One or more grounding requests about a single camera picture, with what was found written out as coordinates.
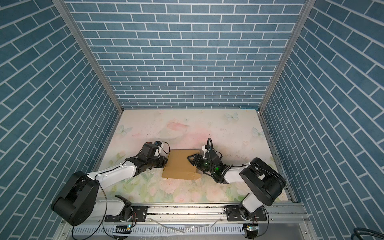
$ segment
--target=floral tablecloth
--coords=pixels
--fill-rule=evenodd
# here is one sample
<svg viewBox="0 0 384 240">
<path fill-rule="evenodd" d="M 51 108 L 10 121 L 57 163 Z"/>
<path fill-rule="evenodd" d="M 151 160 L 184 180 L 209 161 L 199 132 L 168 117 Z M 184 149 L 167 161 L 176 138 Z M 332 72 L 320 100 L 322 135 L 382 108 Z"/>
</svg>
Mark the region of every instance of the floral tablecloth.
<svg viewBox="0 0 384 240">
<path fill-rule="evenodd" d="M 200 149 L 211 138 L 225 164 L 243 164 L 259 157 L 276 169 L 255 110 L 125 110 L 99 169 L 137 154 L 145 142 L 168 142 L 171 149 Z M 243 182 L 218 184 L 202 175 L 198 180 L 162 178 L 152 169 L 105 189 L 131 202 L 237 202 L 249 188 Z M 288 200 L 283 192 L 276 201 Z"/>
</svg>

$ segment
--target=aluminum frame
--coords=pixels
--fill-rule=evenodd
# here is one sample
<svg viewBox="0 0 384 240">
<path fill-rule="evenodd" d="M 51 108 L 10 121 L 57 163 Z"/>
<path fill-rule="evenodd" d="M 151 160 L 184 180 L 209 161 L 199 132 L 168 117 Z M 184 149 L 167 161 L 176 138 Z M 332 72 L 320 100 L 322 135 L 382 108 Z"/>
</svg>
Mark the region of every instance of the aluminum frame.
<svg viewBox="0 0 384 240">
<path fill-rule="evenodd" d="M 88 59 L 88 62 L 91 65 L 92 69 L 95 71 L 96 75 L 98 76 L 99 81 L 104 86 L 109 97 L 112 99 L 112 102 L 115 104 L 119 113 L 122 113 L 122 111 L 123 111 L 122 105 L 120 104 L 114 91 L 112 90 L 111 85 L 109 84 L 107 77 L 105 76 L 103 70 L 101 69 L 99 63 L 97 62 L 95 56 L 93 55 L 88 43 L 85 41 L 85 38 L 84 38 L 83 34 L 81 33 L 79 26 L 76 24 L 76 22 L 72 16 L 72 14 L 70 13 L 67 5 L 65 4 L 64 0 L 52 0 L 52 2 L 55 5 L 58 12 L 60 13 L 64 22 L 67 24 L 67 27 L 69 28 L 69 30 L 72 33 L 73 37 L 75 38 L 76 42 L 79 44 L 85 57 Z"/>
<path fill-rule="evenodd" d="M 216 227 L 232 224 L 249 223 L 249 221 L 228 222 L 224 212 L 224 206 L 237 205 L 238 203 L 135 203 L 135 205 L 148 206 L 148 212 L 145 222 L 137 223 L 138 226 L 148 227 L 155 224 L 155 221 L 161 224 L 199 226 L 203 224 L 215 224 Z M 302 203 L 274 203 L 272 206 L 264 206 L 269 214 L 269 224 L 274 223 L 298 223 L 305 240 L 316 240 L 314 231 L 311 230 L 311 223 Z M 100 218 L 87 219 L 82 227 L 95 229 L 100 224 Z M 267 221 L 258 221 L 263 226 Z M 117 225 L 117 223 L 104 223 L 106 227 Z M 67 239 L 71 234 L 71 226 L 68 223 L 62 223 L 54 236 L 54 240 Z"/>
<path fill-rule="evenodd" d="M 301 30 L 304 27 L 304 23 L 307 20 L 308 15 L 312 10 L 312 7 L 313 7 L 315 1 L 316 0 L 306 0 L 303 8 L 301 9 L 301 12 L 299 14 L 299 18 L 297 19 L 297 23 L 293 27 L 291 36 L 288 40 L 286 47 L 284 48 L 284 51 L 283 51 L 283 54 L 281 55 L 281 59 L 279 61 L 279 64 L 277 65 L 275 72 L 273 73 L 273 76 L 271 78 L 271 82 L 269 83 L 269 85 L 265 91 L 262 102 L 260 103 L 260 106 L 259 106 L 260 112 L 264 111 L 265 106 L 266 106 L 269 98 L 271 97 L 272 91 L 275 88 L 277 82 L 279 81 L 280 75 L 281 75 L 281 73 L 285 67 L 285 64 L 287 63 L 288 57 L 291 54 L 292 49 L 295 46 L 297 39 L 299 38 Z"/>
<path fill-rule="evenodd" d="M 272 153 L 273 159 L 275 160 L 277 170 L 286 180 L 286 183 L 287 183 L 286 187 L 288 188 L 288 192 L 289 192 L 289 195 L 291 197 L 292 202 L 297 202 L 297 197 L 295 195 L 295 192 L 293 191 L 292 185 L 289 182 L 288 175 L 287 175 L 287 173 L 283 167 L 283 163 L 281 161 L 279 153 L 277 152 L 275 142 L 272 139 L 271 132 L 269 131 L 269 128 L 266 124 L 265 117 L 264 117 L 263 113 L 261 113 L 261 112 L 258 112 L 257 115 L 259 116 L 259 120 L 260 120 L 260 123 L 261 123 L 262 128 L 263 128 L 265 139 L 267 140 L 268 145 L 269 145 L 269 149 L 271 149 L 271 153 Z"/>
<path fill-rule="evenodd" d="M 118 114 L 118 117 L 116 118 L 116 121 L 115 123 L 113 124 L 113 127 L 108 135 L 108 138 L 107 138 L 107 141 L 105 142 L 104 146 L 103 146 L 103 150 L 100 152 L 100 155 L 99 157 L 97 158 L 97 161 L 95 163 L 95 166 L 92 168 L 92 172 L 96 172 L 99 170 L 99 167 L 100 167 L 100 164 L 101 164 L 101 161 L 102 159 L 104 158 L 105 156 L 105 153 L 107 152 L 108 150 L 108 146 L 109 144 L 111 143 L 111 140 L 112 140 L 112 137 L 113 135 L 115 134 L 116 132 L 116 129 L 119 125 L 119 122 L 120 122 L 120 119 L 121 119 L 121 116 L 122 116 L 122 112 L 119 112 Z"/>
</svg>

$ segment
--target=mounting plate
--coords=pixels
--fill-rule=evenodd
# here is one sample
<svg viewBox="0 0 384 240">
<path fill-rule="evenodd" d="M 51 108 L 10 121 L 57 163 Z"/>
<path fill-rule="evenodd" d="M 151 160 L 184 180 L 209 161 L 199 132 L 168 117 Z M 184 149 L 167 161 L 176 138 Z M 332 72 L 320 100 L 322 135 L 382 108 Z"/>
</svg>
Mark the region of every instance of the mounting plate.
<svg viewBox="0 0 384 240">
<path fill-rule="evenodd" d="M 237 221 L 244 221 L 243 217 L 241 216 L 239 212 L 239 206 L 237 205 L 227 205 L 224 207 L 224 210 L 227 214 L 227 221 L 228 222 L 237 222 Z M 266 221 L 266 214 L 264 207 L 259 207 L 255 211 L 255 216 L 257 221 Z"/>
<path fill-rule="evenodd" d="M 145 218 L 147 217 L 148 207 L 147 206 L 132 206 L 132 209 L 133 209 L 133 214 L 136 213 L 136 222 L 145 222 Z M 111 215 L 105 216 L 104 222 L 123 223 L 119 220 L 118 216 L 111 216 Z"/>
</svg>

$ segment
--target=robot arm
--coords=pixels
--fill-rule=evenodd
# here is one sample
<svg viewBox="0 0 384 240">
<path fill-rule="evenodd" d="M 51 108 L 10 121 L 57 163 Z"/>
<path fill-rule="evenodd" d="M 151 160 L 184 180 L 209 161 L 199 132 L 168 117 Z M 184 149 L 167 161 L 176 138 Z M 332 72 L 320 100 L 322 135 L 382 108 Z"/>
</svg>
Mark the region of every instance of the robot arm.
<svg viewBox="0 0 384 240">
<path fill-rule="evenodd" d="M 241 167 L 234 167 L 222 163 L 222 156 L 217 155 L 210 138 L 202 150 L 203 156 L 195 154 L 188 157 L 192 165 L 204 173 L 210 172 L 217 183 L 245 182 L 250 188 L 252 193 L 239 204 L 239 211 L 244 219 L 251 219 L 256 209 L 264 204 L 271 206 L 286 185 L 285 179 L 258 157 Z"/>
<path fill-rule="evenodd" d="M 161 145 L 160 141 L 147 142 L 137 156 L 126 158 L 119 165 L 88 174 L 81 171 L 72 174 L 51 204 L 51 209 L 72 226 L 81 224 L 88 217 L 103 216 L 106 201 L 96 198 L 99 186 L 104 189 L 147 169 L 164 168 L 167 158 L 160 156 Z M 131 202 L 122 196 L 108 200 L 107 215 L 117 216 L 125 221 L 130 217 L 131 210 Z"/>
</svg>

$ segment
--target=cardboard box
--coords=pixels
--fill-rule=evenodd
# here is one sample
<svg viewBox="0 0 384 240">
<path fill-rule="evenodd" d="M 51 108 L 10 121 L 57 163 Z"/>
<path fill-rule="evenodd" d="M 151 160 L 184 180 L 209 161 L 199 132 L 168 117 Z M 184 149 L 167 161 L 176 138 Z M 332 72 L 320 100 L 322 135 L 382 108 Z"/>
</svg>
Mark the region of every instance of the cardboard box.
<svg viewBox="0 0 384 240">
<path fill-rule="evenodd" d="M 196 173 L 196 166 L 188 161 L 187 157 L 200 153 L 198 149 L 172 149 L 168 155 L 168 162 L 163 169 L 164 178 L 196 180 L 201 174 Z"/>
</svg>

